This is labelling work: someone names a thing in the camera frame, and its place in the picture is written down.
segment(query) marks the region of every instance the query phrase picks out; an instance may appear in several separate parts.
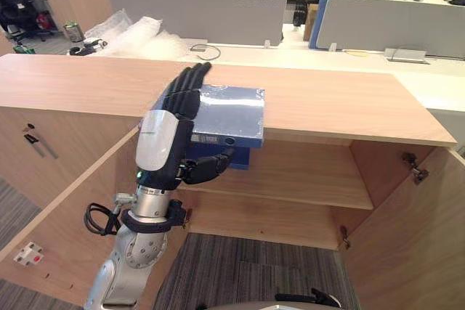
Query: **cable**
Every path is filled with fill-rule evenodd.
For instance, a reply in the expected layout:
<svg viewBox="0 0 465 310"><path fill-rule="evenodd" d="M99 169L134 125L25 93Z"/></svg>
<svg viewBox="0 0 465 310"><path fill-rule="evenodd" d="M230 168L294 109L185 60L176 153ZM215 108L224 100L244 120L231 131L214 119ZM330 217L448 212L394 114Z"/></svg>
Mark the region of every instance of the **cable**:
<svg viewBox="0 0 465 310"><path fill-rule="evenodd" d="M98 211L100 213L105 214L108 217L108 222L105 228L102 228L97 222L92 218L92 211ZM119 228L121 228L121 223L118 220L119 214L114 214L108 208L98 203L91 203L87 206L86 213L84 214L84 224L86 228L93 234L98 235L116 235Z"/></svg>
<svg viewBox="0 0 465 310"><path fill-rule="evenodd" d="M190 47L190 51L192 51L192 49L195 49L197 47L208 47L210 49L215 49L218 51L218 55L215 56L215 57L212 57L212 58L205 58L205 57L202 57L202 56L199 56L197 55L198 58L200 58L201 60L204 60L204 61L213 61L215 59L217 59L218 57L221 56L221 50L219 48L217 48L216 46L213 46L213 45L207 45L207 44L196 44L196 45L193 45Z"/></svg>

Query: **gray partition panel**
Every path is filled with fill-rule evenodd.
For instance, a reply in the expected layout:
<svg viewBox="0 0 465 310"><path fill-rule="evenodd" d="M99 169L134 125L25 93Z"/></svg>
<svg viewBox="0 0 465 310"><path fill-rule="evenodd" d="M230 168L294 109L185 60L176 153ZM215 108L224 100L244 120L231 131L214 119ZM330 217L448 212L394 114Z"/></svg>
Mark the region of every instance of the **gray partition panel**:
<svg viewBox="0 0 465 310"><path fill-rule="evenodd" d="M281 42L286 0L110 0L133 21L163 20L163 28L181 38L210 43L271 45Z"/></svg>
<svg viewBox="0 0 465 310"><path fill-rule="evenodd" d="M317 47L426 50L465 57L465 7L393 0L328 0Z"/></svg>

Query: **robotic arm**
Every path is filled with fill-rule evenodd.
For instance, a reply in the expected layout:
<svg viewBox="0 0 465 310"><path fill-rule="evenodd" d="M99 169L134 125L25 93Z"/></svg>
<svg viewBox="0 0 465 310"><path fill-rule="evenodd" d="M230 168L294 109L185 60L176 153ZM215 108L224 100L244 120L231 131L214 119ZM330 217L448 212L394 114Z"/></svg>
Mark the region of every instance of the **robotic arm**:
<svg viewBox="0 0 465 310"><path fill-rule="evenodd" d="M232 160L232 149L198 161L185 159L203 78L210 68L210 63L205 63L184 69L167 88L161 109L150 110L142 119L136 195L117 194L113 211L89 205L84 218L88 229L101 235L116 234L116 241L95 278L84 310L135 309L153 264L166 249L166 233L185 222L186 211L180 201L170 200L170 192L181 181L196 184L217 177ZM121 225L118 216L124 204L132 206L122 213ZM92 211L109 216L104 229L92 219Z"/></svg>

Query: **cabinet top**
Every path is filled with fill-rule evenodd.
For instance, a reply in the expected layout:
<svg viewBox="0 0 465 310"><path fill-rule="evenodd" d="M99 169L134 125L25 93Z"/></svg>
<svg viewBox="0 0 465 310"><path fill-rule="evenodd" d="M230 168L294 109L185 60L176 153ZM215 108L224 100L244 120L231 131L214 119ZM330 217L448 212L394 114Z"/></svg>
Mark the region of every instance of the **cabinet top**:
<svg viewBox="0 0 465 310"><path fill-rule="evenodd" d="M191 65L7 54L0 57L0 107L140 117ZM456 143L389 74L213 65L206 83L265 89L266 129L288 136Z"/></svg>

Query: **floor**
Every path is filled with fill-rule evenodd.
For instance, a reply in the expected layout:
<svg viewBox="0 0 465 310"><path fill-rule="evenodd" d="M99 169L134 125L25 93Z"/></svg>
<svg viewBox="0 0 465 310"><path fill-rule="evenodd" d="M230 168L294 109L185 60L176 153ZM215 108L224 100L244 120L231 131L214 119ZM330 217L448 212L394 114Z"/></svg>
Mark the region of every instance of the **floor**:
<svg viewBox="0 0 465 310"><path fill-rule="evenodd" d="M0 178L0 248L40 209ZM204 234L189 234L154 310L195 310L241 301L272 300L275 293L311 295L315 287L336 296L347 310L358 310L339 254ZM0 279L0 306L8 310L80 310Z"/></svg>
<svg viewBox="0 0 465 310"><path fill-rule="evenodd" d="M272 301L276 293L312 295L312 287L336 296L344 309L360 308L335 251L189 234L153 310Z"/></svg>
<svg viewBox="0 0 465 310"><path fill-rule="evenodd" d="M39 212L40 208L0 178L0 249ZM0 279L0 309L80 310L81 307Z"/></svg>
<svg viewBox="0 0 465 310"><path fill-rule="evenodd" d="M54 32L53 36L45 36L44 38L45 41L41 41L37 37L24 38L21 43L29 49L34 49L36 54L66 54L73 46L81 47L81 43L72 43L61 32Z"/></svg>

